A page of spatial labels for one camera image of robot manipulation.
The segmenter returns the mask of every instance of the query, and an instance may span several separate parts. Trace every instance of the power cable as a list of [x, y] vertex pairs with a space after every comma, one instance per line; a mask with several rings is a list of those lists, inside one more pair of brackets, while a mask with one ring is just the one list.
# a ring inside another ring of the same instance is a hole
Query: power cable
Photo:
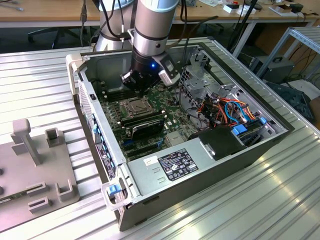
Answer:
[[185, 40], [185, 44], [184, 44], [184, 48], [183, 48], [183, 54], [182, 54], [182, 64], [184, 65], [186, 63], [186, 54], [187, 54], [187, 46], [188, 46], [188, 43], [189, 43], [189, 40], [191, 38], [191, 34], [201, 25], [201, 24], [204, 24], [205, 22], [207, 21], [210, 21], [210, 20], [214, 20], [214, 19], [217, 19], [218, 16], [212, 16], [212, 17], [208, 17], [200, 22], [198, 22], [192, 29], [191, 31], [189, 32], [188, 34], [188, 37], [186, 38]]
[[[110, 19], [112, 18], [112, 16], [114, 15], [115, 4], [116, 4], [116, 0], [113, 0], [112, 10], [111, 10], [111, 13], [110, 13], [110, 16], [109, 16], [108, 20], [110, 20]], [[107, 21], [104, 21], [104, 23], [102, 24], [102, 26], [94, 32], [93, 36], [90, 38], [89, 46], [91, 46], [92, 40], [93, 40], [94, 38], [96, 38], [96, 37], [100, 34], [101, 30], [105, 27], [106, 24], [107, 24]], [[98, 43], [98, 41], [96, 41], [95, 44], [94, 44], [94, 46], [93, 46], [93, 52], [94, 52], [95, 49], [96, 49], [97, 43]]]
[[[121, 33], [123, 33], [125, 31], [125, 21], [124, 21], [124, 14], [122, 12], [120, 0], [118, 0], [118, 5], [119, 5], [120, 13], [121, 13]], [[125, 41], [123, 39], [121, 41], [122, 41], [121, 49], [124, 49]]]
[[230, 44], [230, 42], [231, 42], [231, 39], [232, 39], [232, 37], [233, 37], [236, 29], [239, 27], [240, 19], [241, 19], [242, 13], [243, 13], [243, 11], [244, 11], [244, 8], [245, 8], [245, 3], [243, 3], [243, 5], [242, 5], [242, 9], [241, 9], [240, 16], [239, 16], [239, 18], [238, 18], [238, 22], [236, 23], [236, 25], [235, 25], [235, 27], [234, 27], [234, 30], [233, 30], [233, 32], [231, 33], [230, 37], [229, 37], [228, 46], [229, 46], [229, 44]]
[[81, 43], [81, 47], [83, 47], [84, 46], [83, 34], [84, 34], [85, 22], [87, 21], [86, 0], [83, 0], [83, 4], [82, 4], [82, 8], [81, 8], [80, 20], [81, 20], [80, 43]]
[[99, 2], [100, 2], [100, 4], [101, 4], [102, 11], [103, 11], [103, 14], [104, 14], [104, 16], [105, 16], [106, 25], [107, 25], [107, 27], [108, 27], [109, 32], [110, 32], [111, 35], [114, 36], [115, 38], [120, 39], [120, 37], [119, 37], [118, 35], [116, 35], [116, 34], [112, 31], [112, 29], [111, 29], [111, 27], [110, 27], [108, 13], [107, 13], [107, 10], [106, 10], [106, 7], [105, 7], [105, 4], [104, 4], [103, 0], [99, 0]]
[[188, 14], [187, 14], [187, 3], [186, 3], [186, 0], [181, 0], [181, 11], [180, 11], [180, 19], [182, 20], [182, 16], [183, 16], [183, 14], [184, 14], [184, 25], [183, 25], [183, 30], [182, 30], [182, 33], [181, 33], [181, 36], [180, 36], [180, 38], [177, 40], [177, 41], [175, 41], [174, 43], [172, 43], [172, 44], [170, 44], [170, 45], [168, 45], [167, 47], [166, 47], [166, 49], [170, 49], [170, 48], [172, 48], [172, 47], [175, 47], [175, 46], [177, 46], [180, 42], [181, 42], [181, 40], [183, 39], [183, 37], [184, 37], [184, 35], [185, 35], [185, 32], [186, 32], [186, 29], [187, 29], [187, 22], [188, 22]]
[[235, 34], [235, 36], [231, 36], [231, 40], [230, 40], [230, 42], [229, 42], [229, 44], [228, 44], [228, 47], [227, 47], [227, 50], [228, 50], [228, 51], [230, 51], [230, 50], [232, 49], [232, 47], [233, 47], [233, 45], [235, 44], [235, 41], [237, 40], [239, 34], [241, 34], [242, 29], [245, 27], [245, 24], [246, 24], [246, 22], [247, 22], [247, 20], [248, 20], [248, 18], [249, 18], [249, 16], [250, 16], [252, 10], [254, 9], [254, 6], [256, 5], [257, 1], [258, 1], [258, 0], [252, 0], [249, 9], [248, 9], [248, 11], [246, 12], [246, 14], [245, 14], [245, 16], [244, 16], [244, 18], [243, 18], [243, 20], [242, 20], [242, 22], [241, 22], [241, 24], [240, 24], [240, 27], [236, 27], [236, 28], [235, 28], [236, 34]]

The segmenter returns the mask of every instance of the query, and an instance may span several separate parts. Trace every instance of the slotted aluminum table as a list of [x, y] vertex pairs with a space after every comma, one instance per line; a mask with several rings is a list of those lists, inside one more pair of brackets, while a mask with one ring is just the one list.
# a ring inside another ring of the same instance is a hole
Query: slotted aluminum table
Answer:
[[[7, 117], [28, 118], [32, 134], [58, 127], [66, 142], [80, 201], [12, 228], [0, 239], [320, 239], [320, 132], [215, 41], [204, 42], [294, 127], [252, 166], [119, 232], [69, 89], [65, 56], [89, 48], [0, 55], [0, 141]], [[226, 74], [211, 69], [223, 82]]]
[[[261, 77], [263, 75], [271, 61], [276, 56], [277, 52], [286, 43], [287, 39], [290, 36], [294, 37], [295, 41], [284, 54], [285, 58], [289, 57], [290, 53], [296, 48], [299, 42], [320, 54], [320, 27], [289, 27], [285, 31], [279, 42], [275, 45], [274, 49], [272, 50], [264, 64], [261, 66], [259, 71], [256, 73], [258, 77]], [[306, 76], [306, 79], [309, 79], [318, 68], [320, 68], [320, 63]]]

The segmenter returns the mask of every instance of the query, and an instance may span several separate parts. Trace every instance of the power supply label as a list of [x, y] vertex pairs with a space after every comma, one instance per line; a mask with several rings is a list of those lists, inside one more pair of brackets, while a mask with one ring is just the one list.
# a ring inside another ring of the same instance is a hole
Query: power supply label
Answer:
[[199, 169], [185, 148], [159, 157], [158, 161], [170, 181], [175, 181]]

